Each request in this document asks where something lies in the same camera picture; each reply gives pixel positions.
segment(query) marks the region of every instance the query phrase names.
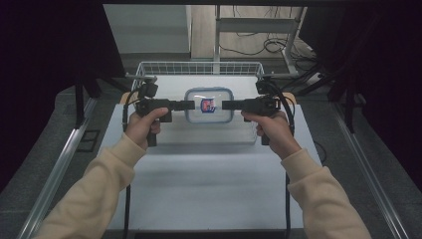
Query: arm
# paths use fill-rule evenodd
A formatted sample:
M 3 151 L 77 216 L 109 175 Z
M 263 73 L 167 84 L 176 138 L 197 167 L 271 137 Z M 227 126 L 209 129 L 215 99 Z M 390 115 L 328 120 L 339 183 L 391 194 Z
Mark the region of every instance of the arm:
M 36 238 L 101 238 L 114 215 L 118 194 L 133 180 L 133 167 L 147 149 L 146 135 L 159 133 L 155 119 L 167 109 L 140 118 L 133 114 L 120 141 L 103 149 L 43 221 Z
M 270 148 L 282 160 L 291 183 L 292 196 L 304 213 L 305 231 L 309 238 L 370 238 L 359 214 L 327 167 L 314 162 L 290 133 L 286 115 L 272 118 L 242 113 L 256 121 L 257 134 L 270 138 Z

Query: hand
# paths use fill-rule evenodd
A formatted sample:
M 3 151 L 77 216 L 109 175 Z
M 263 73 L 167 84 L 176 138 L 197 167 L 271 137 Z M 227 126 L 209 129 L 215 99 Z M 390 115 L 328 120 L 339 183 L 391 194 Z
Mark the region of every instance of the hand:
M 258 123 L 257 135 L 264 134 L 270 139 L 270 148 L 281 159 L 301 150 L 298 142 L 292 136 L 289 124 L 284 112 L 277 112 L 272 117 L 261 117 L 255 114 L 242 112 L 246 120 Z
M 138 146 L 146 150 L 148 148 L 146 136 L 149 133 L 149 129 L 151 129 L 152 133 L 160 133 L 160 123 L 156 119 L 163 117 L 167 113 L 168 108 L 155 109 L 143 118 L 137 113 L 133 113 L 129 118 L 126 135 Z

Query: white table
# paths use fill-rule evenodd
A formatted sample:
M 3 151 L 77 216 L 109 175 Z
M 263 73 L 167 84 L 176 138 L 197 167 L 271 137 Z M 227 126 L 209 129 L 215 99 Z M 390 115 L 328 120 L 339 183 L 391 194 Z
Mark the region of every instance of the white table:
M 256 78 L 158 77 L 157 98 L 182 100 L 194 87 L 226 87 L 236 100 L 254 98 Z M 122 133 L 122 105 L 116 105 L 103 146 Z M 300 106 L 296 139 L 320 164 Z M 258 138 L 253 144 L 160 144 L 136 165 L 131 184 L 130 230 L 285 229 L 285 171 Z M 122 229 L 125 191 L 108 229 Z M 303 228 L 302 210 L 291 200 L 292 228 Z

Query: white wall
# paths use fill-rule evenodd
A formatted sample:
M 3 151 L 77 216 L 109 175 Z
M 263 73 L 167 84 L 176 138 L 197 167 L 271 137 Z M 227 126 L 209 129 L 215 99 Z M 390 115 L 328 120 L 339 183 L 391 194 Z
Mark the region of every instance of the white wall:
M 120 53 L 189 53 L 190 6 L 104 4 Z

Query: beige sleeve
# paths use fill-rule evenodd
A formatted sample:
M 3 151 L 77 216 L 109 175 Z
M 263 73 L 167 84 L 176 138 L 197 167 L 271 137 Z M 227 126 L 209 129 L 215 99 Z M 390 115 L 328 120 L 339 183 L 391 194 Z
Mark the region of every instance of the beige sleeve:
M 114 215 L 118 194 L 133 180 L 145 151 L 125 134 L 106 147 L 43 221 L 36 238 L 101 238 Z
M 291 179 L 288 189 L 304 214 L 305 231 L 314 238 L 370 238 L 359 214 L 327 167 L 306 149 L 282 161 Z

